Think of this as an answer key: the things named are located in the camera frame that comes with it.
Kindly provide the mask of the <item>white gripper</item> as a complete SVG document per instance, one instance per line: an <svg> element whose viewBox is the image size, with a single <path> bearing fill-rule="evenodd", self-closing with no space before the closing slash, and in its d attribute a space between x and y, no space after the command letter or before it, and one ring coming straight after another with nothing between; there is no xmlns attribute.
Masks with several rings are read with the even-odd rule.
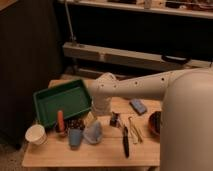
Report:
<svg viewBox="0 0 213 171"><path fill-rule="evenodd" d="M99 116L108 115L111 111L110 103L110 98L95 97L92 100L91 112Z"/></svg>

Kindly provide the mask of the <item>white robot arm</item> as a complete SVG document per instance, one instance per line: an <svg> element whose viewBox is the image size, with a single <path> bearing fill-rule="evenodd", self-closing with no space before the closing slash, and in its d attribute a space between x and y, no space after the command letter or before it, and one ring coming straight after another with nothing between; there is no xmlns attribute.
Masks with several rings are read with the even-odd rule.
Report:
<svg viewBox="0 0 213 171"><path fill-rule="evenodd" d="M160 101L160 171L213 171L212 68L122 81L105 73L90 83L89 92L97 115L110 112L113 97Z"/></svg>

